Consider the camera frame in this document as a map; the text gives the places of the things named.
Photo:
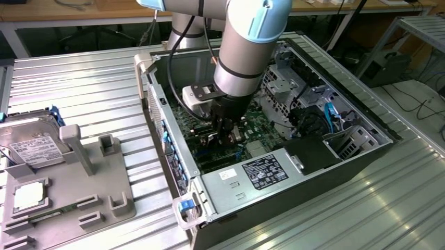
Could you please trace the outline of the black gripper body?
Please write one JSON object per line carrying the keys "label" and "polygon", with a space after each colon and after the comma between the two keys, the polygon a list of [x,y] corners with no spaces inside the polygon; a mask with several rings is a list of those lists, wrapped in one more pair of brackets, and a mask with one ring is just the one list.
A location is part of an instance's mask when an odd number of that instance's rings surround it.
{"label": "black gripper body", "polygon": [[212,126],[227,126],[240,121],[244,115],[252,95],[235,97],[229,95],[219,96],[212,100],[211,104],[211,122]]}

